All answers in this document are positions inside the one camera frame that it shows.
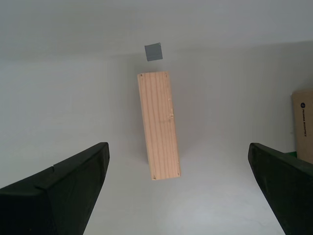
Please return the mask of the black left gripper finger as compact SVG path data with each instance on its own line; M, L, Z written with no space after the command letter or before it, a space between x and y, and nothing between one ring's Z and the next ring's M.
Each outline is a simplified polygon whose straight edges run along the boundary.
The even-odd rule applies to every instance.
M287 235L313 233L313 165L259 143L251 143L248 161L255 180Z
M2 235L82 235L110 161L100 142L0 190Z

